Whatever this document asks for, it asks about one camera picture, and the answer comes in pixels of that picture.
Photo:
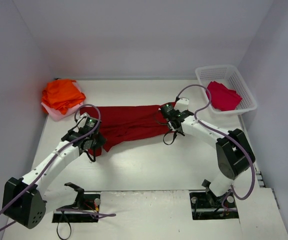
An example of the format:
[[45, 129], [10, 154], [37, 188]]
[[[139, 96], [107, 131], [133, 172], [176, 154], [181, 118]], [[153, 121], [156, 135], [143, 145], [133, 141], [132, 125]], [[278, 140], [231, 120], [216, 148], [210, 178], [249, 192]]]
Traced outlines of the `dark red t shirt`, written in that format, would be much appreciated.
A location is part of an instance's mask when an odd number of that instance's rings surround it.
[[99, 106], [101, 125], [99, 132], [106, 143], [97, 150], [90, 149], [96, 157], [102, 150], [109, 152], [114, 146], [129, 141], [164, 135], [169, 131], [166, 120], [159, 111], [160, 105]]

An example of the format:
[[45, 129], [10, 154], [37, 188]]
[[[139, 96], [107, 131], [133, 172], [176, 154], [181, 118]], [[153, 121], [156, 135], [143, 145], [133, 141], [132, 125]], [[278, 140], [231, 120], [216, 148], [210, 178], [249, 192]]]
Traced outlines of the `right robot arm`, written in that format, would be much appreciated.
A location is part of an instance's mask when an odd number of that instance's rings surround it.
[[[219, 174], [213, 181], [205, 180], [203, 183], [208, 190], [205, 193], [205, 200], [209, 205], [217, 206], [228, 191], [233, 192], [241, 201], [251, 195], [256, 181], [254, 168], [256, 159], [241, 129], [225, 130], [214, 126], [201, 120], [188, 109], [176, 109], [171, 103], [162, 105], [160, 112], [171, 131], [182, 136], [199, 138], [216, 150]], [[234, 189], [234, 182], [248, 169], [251, 171], [251, 184], [245, 196], [239, 196]]]

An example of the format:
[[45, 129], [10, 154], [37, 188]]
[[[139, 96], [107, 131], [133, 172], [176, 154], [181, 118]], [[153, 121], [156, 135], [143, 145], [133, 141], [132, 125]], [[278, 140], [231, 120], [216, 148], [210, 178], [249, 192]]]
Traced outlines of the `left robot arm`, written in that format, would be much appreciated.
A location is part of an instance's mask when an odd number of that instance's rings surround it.
[[105, 140], [100, 134], [101, 121], [84, 113], [56, 148], [34, 169], [21, 178], [11, 177], [4, 185], [3, 214], [27, 229], [35, 228], [48, 212], [70, 207], [80, 209], [84, 204], [83, 189], [68, 182], [59, 196], [46, 191], [57, 176], [88, 150], [101, 147]]

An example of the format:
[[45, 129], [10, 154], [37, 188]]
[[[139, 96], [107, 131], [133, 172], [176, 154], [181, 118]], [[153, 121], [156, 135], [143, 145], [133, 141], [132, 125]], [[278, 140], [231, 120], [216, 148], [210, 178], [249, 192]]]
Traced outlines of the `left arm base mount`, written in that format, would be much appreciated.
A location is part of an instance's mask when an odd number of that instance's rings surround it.
[[[76, 212], [71, 210], [81, 210], [85, 212], [98, 213], [101, 203], [101, 195], [99, 193], [87, 193], [78, 185], [67, 182], [64, 184], [66, 187], [72, 188], [77, 192], [77, 196], [71, 205], [66, 205], [63, 208], [70, 211], [55, 211], [52, 217], [52, 223], [56, 223], [56, 234], [60, 240], [68, 240], [72, 234], [71, 223], [98, 223], [99, 217], [92, 214]], [[60, 235], [60, 223], [68, 224], [69, 233], [67, 237]]]

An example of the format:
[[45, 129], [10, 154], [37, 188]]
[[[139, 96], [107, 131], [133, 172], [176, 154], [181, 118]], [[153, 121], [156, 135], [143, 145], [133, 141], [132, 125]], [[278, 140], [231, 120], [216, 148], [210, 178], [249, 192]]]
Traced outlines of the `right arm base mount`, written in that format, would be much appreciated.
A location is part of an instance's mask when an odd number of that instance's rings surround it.
[[202, 186], [204, 190], [193, 190], [189, 192], [192, 219], [194, 221], [203, 220], [228, 220], [238, 219], [239, 214], [232, 193], [222, 206], [225, 195], [215, 196], [210, 190], [211, 182], [204, 180]]

